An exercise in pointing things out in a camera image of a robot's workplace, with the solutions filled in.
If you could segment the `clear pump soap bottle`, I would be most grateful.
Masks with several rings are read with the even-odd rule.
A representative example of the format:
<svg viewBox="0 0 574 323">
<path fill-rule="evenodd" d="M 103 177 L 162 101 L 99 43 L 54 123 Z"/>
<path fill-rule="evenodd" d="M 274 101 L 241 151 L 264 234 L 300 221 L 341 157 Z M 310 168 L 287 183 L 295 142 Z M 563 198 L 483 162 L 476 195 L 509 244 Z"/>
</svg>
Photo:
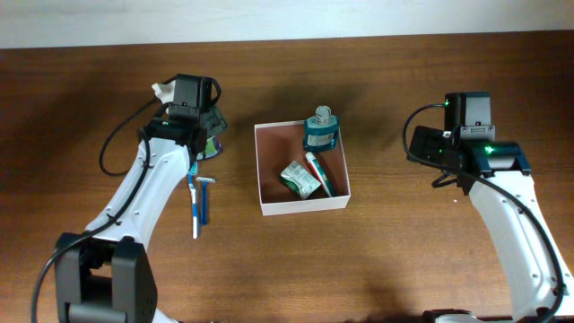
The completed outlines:
<svg viewBox="0 0 574 323">
<path fill-rule="evenodd" d="M 170 105 L 171 101 L 174 97 L 174 85 L 175 82 L 173 81 L 174 77 L 169 79 L 165 83 L 155 83 L 152 85 L 152 89 L 154 90 L 154 95 L 158 101 L 161 102 L 161 105 Z M 191 162 L 207 160 L 217 156 L 222 150 L 222 145 L 217 140 L 217 136 L 211 138 L 207 142 L 207 148 L 203 153 L 199 153 L 198 155 L 190 155 L 189 160 Z"/>
</svg>

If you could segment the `blue white toothbrush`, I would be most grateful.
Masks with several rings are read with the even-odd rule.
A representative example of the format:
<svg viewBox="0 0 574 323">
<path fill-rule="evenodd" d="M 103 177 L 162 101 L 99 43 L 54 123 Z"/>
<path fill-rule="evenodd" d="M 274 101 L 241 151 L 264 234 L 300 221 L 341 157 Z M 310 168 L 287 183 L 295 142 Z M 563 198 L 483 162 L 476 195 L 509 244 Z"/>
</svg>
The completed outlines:
<svg viewBox="0 0 574 323">
<path fill-rule="evenodd" d="M 194 185 L 194 176 L 197 174 L 197 162 L 195 161 L 187 174 L 188 188 L 191 196 L 192 205 L 192 237 L 193 239 L 198 238 L 198 212 L 197 212 L 197 200 L 196 200 L 196 187 Z"/>
</svg>

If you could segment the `blue disposable razor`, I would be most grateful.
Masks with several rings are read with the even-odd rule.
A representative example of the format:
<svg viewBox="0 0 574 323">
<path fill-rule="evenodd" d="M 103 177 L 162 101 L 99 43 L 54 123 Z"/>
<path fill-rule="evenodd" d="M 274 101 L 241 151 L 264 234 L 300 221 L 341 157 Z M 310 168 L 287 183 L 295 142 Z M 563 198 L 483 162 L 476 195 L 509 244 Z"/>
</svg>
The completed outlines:
<svg viewBox="0 0 574 323">
<path fill-rule="evenodd" d="M 196 181 L 202 186 L 201 188 L 201 213 L 200 213 L 200 223 L 202 226 L 208 224 L 208 186 L 215 183 L 216 180 L 207 177 L 196 177 Z"/>
</svg>

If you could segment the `blue Listerine mouthwash bottle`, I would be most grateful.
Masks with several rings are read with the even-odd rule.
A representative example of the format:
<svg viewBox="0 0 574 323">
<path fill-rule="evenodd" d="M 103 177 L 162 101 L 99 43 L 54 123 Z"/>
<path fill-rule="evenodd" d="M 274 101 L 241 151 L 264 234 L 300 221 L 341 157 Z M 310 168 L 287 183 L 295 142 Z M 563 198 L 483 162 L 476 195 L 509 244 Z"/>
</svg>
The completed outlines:
<svg viewBox="0 0 574 323">
<path fill-rule="evenodd" d="M 321 153 L 336 147 L 339 119 L 328 106 L 318 106 L 315 115 L 304 121 L 303 149 Z"/>
</svg>

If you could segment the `white green soap packet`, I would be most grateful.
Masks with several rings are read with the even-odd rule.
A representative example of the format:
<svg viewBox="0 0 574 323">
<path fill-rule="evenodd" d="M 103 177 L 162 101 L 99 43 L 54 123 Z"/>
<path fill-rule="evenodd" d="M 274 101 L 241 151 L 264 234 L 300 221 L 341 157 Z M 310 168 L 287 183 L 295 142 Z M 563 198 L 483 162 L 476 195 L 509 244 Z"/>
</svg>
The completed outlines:
<svg viewBox="0 0 574 323">
<path fill-rule="evenodd" d="M 297 161 L 292 161 L 281 172 L 280 181 L 302 200 L 307 199 L 321 186 L 320 182 Z"/>
</svg>

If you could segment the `teal Colgate toothpaste tube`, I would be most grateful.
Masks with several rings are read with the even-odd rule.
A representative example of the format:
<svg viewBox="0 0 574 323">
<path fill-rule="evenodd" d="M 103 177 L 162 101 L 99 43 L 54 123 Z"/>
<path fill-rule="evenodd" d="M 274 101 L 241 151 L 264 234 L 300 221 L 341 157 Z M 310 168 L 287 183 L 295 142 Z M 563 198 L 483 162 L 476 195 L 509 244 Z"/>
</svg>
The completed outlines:
<svg viewBox="0 0 574 323">
<path fill-rule="evenodd" d="M 305 157 L 306 157 L 306 160 L 309 164 L 309 167 L 313 170 L 313 173 L 315 174 L 315 176 L 317 177 L 317 179 L 321 183 L 322 188 L 324 189 L 326 194 L 329 197 L 337 196 L 335 188 L 333 187 L 330 180 L 328 179 L 328 176 L 326 175 L 325 171 L 321 167 L 317 157 L 312 152 L 307 152 L 305 154 Z"/>
</svg>

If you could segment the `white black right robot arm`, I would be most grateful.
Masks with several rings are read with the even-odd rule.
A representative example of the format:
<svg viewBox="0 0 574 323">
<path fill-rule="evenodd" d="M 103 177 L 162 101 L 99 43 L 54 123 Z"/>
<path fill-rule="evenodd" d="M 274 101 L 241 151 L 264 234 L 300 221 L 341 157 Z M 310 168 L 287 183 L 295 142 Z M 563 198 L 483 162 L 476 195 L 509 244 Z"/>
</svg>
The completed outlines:
<svg viewBox="0 0 574 323">
<path fill-rule="evenodd" d="M 515 322 L 571 322 L 573 274 L 544 220 L 520 146 L 497 142 L 491 126 L 418 126 L 402 139 L 408 160 L 440 170 L 485 223 L 510 290 Z"/>
</svg>

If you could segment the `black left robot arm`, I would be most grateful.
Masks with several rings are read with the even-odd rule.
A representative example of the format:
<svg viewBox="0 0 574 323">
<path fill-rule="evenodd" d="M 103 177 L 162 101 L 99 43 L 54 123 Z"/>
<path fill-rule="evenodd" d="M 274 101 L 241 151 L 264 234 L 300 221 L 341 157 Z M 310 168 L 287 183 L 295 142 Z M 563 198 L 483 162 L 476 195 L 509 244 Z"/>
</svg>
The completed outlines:
<svg viewBox="0 0 574 323">
<path fill-rule="evenodd" d="M 147 249 L 162 211 L 209 139 L 227 127 L 217 106 L 171 105 L 138 131 L 138 151 L 115 195 L 80 234 L 64 233 L 51 259 L 61 322 L 168 322 Z"/>
</svg>

